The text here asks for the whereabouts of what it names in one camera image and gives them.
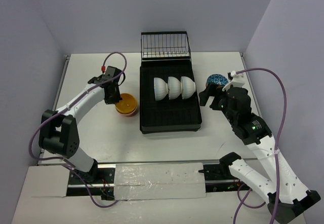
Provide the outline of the white bowl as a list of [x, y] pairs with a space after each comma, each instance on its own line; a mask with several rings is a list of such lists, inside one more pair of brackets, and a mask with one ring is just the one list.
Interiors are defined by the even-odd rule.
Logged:
[[181, 95], [182, 99], [189, 99], [196, 91], [195, 82], [189, 77], [181, 77]]
[[174, 100], [182, 92], [181, 82], [176, 77], [168, 77], [168, 96], [169, 100]]
[[163, 100], [168, 94], [168, 84], [161, 78], [154, 78], [153, 83], [155, 100]]

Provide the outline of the orange bowl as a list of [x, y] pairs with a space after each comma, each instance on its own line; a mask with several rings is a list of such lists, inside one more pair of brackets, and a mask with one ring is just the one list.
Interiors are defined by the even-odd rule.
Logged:
[[136, 115], [136, 113], [138, 112], [137, 108], [130, 112], [122, 111], [122, 110], [119, 110], [118, 108], [116, 110], [118, 111], [118, 113], [120, 115], [125, 116], [125, 117], [132, 117], [132, 116]]

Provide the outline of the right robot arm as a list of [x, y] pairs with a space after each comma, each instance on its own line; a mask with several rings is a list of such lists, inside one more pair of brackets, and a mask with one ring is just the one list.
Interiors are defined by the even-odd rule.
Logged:
[[278, 223], [289, 223], [320, 201], [317, 191], [310, 190], [297, 177], [282, 153], [275, 149], [275, 138], [265, 121], [254, 114], [251, 98], [245, 88], [209, 84], [199, 93], [200, 105], [209, 97], [213, 110], [220, 110], [230, 123], [234, 134], [254, 153], [267, 177], [251, 168], [238, 154], [231, 152], [220, 159], [220, 173], [226, 179], [242, 180], [266, 203]]

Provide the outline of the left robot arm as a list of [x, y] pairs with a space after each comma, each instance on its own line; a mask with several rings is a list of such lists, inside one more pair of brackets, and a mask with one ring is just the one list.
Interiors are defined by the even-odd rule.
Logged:
[[104, 74], [88, 81], [84, 90], [66, 106], [42, 115], [39, 133], [40, 148], [62, 157], [87, 183], [98, 179], [98, 162], [87, 155], [79, 145], [78, 123], [99, 102], [116, 104], [122, 100], [119, 78], [122, 70], [108, 66]]

